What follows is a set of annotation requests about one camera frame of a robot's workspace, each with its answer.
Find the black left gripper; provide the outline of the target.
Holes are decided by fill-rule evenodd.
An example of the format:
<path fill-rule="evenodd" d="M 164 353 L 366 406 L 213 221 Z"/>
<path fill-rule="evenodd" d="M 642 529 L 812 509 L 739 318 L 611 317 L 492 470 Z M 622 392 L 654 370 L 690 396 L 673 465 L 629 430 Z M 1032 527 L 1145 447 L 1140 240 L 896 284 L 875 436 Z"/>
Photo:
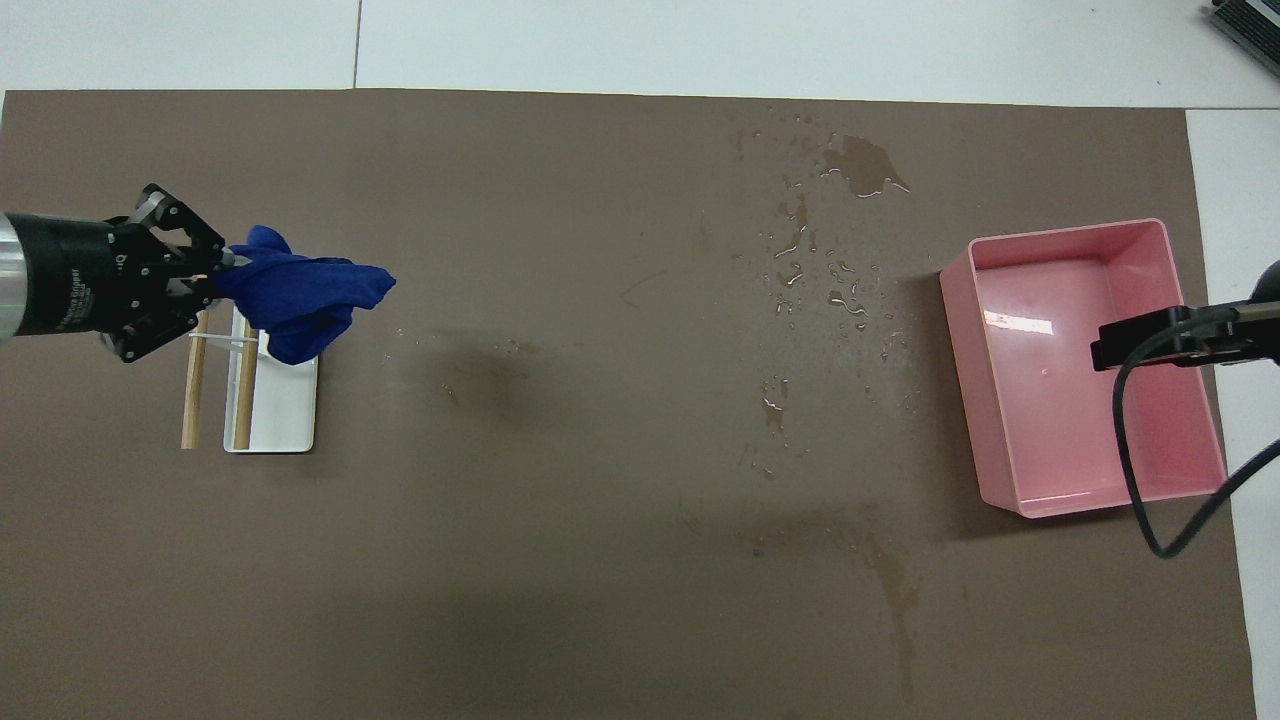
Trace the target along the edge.
<path fill-rule="evenodd" d="M 26 306 L 18 336 L 105 334 L 105 347 L 134 363 L 195 331 L 216 305 L 200 295 L 173 295 L 172 282 L 223 273 L 237 264 L 225 240 L 161 186 L 143 187 L 129 217 L 105 222 L 8 213 L 23 252 Z M 156 231 L 179 231 L 186 246 Z"/>

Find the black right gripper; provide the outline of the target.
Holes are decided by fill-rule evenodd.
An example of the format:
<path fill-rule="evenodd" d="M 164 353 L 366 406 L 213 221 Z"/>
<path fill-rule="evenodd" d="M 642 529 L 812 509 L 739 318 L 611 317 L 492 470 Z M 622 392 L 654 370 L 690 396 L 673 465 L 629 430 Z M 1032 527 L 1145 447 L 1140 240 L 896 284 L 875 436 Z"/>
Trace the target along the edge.
<path fill-rule="evenodd" d="M 1098 328 L 1092 342 L 1097 372 L 1119 369 L 1151 337 L 1174 328 L 1134 366 L 1198 366 L 1215 354 L 1236 361 L 1268 359 L 1279 364 L 1279 260 L 1258 278 L 1247 299 L 1226 306 L 1174 305 Z"/>

